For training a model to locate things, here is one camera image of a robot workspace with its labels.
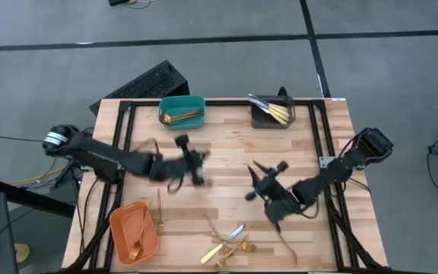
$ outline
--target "orange bowl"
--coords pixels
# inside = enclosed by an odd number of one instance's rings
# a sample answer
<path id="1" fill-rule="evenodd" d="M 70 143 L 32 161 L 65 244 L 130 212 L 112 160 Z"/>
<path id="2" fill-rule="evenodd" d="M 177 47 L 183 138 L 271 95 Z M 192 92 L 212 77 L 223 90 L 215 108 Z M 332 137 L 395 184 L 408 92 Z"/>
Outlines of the orange bowl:
<path id="1" fill-rule="evenodd" d="M 129 259 L 133 245 L 139 238 L 143 217 L 147 208 L 148 205 L 145 202 L 133 202 L 130 205 L 116 209 L 109 217 L 119 262 L 125 266 L 130 266 L 153 256 L 158 251 L 158 248 L 160 248 L 160 241 L 155 231 L 153 219 L 151 214 L 149 214 L 146 217 L 147 220 L 146 224 L 144 224 L 141 238 L 143 254 L 134 260 Z"/>

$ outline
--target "teal bowl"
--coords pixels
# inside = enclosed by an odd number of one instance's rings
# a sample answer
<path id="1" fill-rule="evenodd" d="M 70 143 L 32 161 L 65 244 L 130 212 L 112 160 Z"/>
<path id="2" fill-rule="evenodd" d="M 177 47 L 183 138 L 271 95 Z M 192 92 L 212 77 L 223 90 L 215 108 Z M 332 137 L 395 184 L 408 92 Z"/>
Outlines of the teal bowl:
<path id="1" fill-rule="evenodd" d="M 176 116 L 185 114 L 194 110 L 202 110 L 202 114 L 190 119 L 182 119 L 172 122 L 171 125 L 164 125 L 168 129 L 197 129 L 202 126 L 205 118 L 205 100 L 200 95 L 184 95 L 184 96 L 172 96 L 165 97 L 161 100 L 158 107 L 158 121 L 160 116 L 168 114 L 170 116 Z"/>

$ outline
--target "teal container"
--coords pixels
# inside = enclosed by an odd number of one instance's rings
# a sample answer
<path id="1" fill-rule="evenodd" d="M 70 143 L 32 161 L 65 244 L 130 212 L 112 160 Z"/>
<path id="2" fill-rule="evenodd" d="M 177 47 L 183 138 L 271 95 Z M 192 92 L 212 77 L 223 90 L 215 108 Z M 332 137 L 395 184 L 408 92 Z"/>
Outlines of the teal container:
<path id="1" fill-rule="evenodd" d="M 176 116 L 198 109 L 202 110 L 202 114 L 197 117 L 175 121 L 170 126 L 162 123 L 168 129 L 197 129 L 201 127 L 205 119 L 205 100 L 200 95 L 165 97 L 160 102 L 158 121 L 164 113 Z"/>

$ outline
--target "yellow cable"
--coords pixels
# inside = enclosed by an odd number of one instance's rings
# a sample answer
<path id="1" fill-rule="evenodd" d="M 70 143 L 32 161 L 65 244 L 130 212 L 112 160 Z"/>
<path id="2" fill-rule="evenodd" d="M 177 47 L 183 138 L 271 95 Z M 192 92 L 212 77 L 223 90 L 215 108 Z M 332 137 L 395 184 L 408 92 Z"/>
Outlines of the yellow cable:
<path id="1" fill-rule="evenodd" d="M 50 175 L 56 174 L 57 172 L 64 170 L 64 168 L 65 167 L 57 168 L 56 170 L 52 170 L 50 172 L 45 173 L 44 175 L 33 177 L 33 178 L 29 178 L 29 179 L 18 181 L 18 182 L 14 182 L 14 183 L 10 183 L 10 185 L 16 186 L 16 185 L 20 185 L 20 184 L 24 184 L 24 183 L 29 183 L 29 182 L 32 182 L 32 181 L 35 181 L 35 180 L 40 180 L 42 178 L 45 178 L 45 177 L 48 177 Z"/>

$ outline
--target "butcher block tabletop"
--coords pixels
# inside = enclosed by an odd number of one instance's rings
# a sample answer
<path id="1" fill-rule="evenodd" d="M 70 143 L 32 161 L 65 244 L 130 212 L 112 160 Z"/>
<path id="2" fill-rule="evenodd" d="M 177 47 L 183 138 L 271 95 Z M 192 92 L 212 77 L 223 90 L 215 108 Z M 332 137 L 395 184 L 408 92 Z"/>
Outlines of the butcher block tabletop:
<path id="1" fill-rule="evenodd" d="M 102 100 L 94 128 L 95 139 L 107 144 L 112 143 L 118 105 L 117 99 Z M 339 153 L 354 136 L 348 104 L 345 100 L 325 99 L 325 105 L 335 150 Z M 186 178 L 180 191 L 169 195 L 167 183 L 151 183 L 146 178 L 137 178 L 127 173 L 121 205 L 125 206 L 135 201 L 153 201 L 151 215 L 156 226 L 157 190 L 160 189 L 165 228 L 164 233 L 159 235 L 160 249 L 154 256 L 135 265 L 124 266 L 114 251 L 111 272 L 214 271 L 214 264 L 221 258 L 219 255 L 205 265 L 201 264 L 201 258 L 218 243 L 208 236 L 211 229 L 204 214 L 223 236 L 229 235 L 239 225 L 246 224 L 241 235 L 249 233 L 247 240 L 257 246 L 254 253 L 236 251 L 234 259 L 228 260 L 222 271 L 336 270 L 323 195 L 319 196 L 317 218 L 290 215 L 280 223 L 284 239 L 297 254 L 297 264 L 268 222 L 262 200 L 257 198 L 247 202 L 244 199 L 244 196 L 252 191 L 252 180 L 247 165 L 253 167 L 253 161 L 269 167 L 276 167 L 280 161 L 286 161 L 289 168 L 278 176 L 278 181 L 285 187 L 319 173 L 308 109 L 305 106 L 297 106 L 295 112 L 297 119 L 288 129 L 254 129 L 250 125 L 249 107 L 207 106 L 205 123 L 200 129 L 171 131 L 158 121 L 158 107 L 138 107 L 130 150 L 138 147 L 146 139 L 155 138 L 165 158 L 180 156 L 182 152 L 175 146 L 173 139 L 177 135 L 187 133 L 192 147 L 211 151 L 203 167 L 204 178 L 211 186 L 196 188 L 190 179 Z M 127 113 L 129 112 L 125 113 L 123 120 L 120 148 L 123 147 Z M 320 113 L 317 113 L 316 118 L 321 132 L 322 149 L 326 155 Z M 153 151 L 154 147 L 149 145 L 143 150 Z M 367 184 L 362 172 L 354 172 L 353 178 Z M 81 212 L 95 180 L 94 173 L 84 175 L 78 197 Z M 103 186 L 103 183 L 98 183 L 90 194 L 84 231 L 86 243 L 96 229 Z M 110 201 L 114 199 L 114 191 L 115 186 L 112 188 Z M 344 195 L 354 234 L 374 260 L 386 265 L 370 194 L 356 184 L 347 183 Z M 316 208 L 313 206 L 306 214 L 314 215 L 315 211 Z M 103 265 L 107 233 L 101 241 L 98 267 Z M 344 263 L 348 265 L 345 239 L 342 233 L 339 234 Z M 74 214 L 62 267 L 69 266 L 78 257 L 80 242 L 78 215 Z"/>

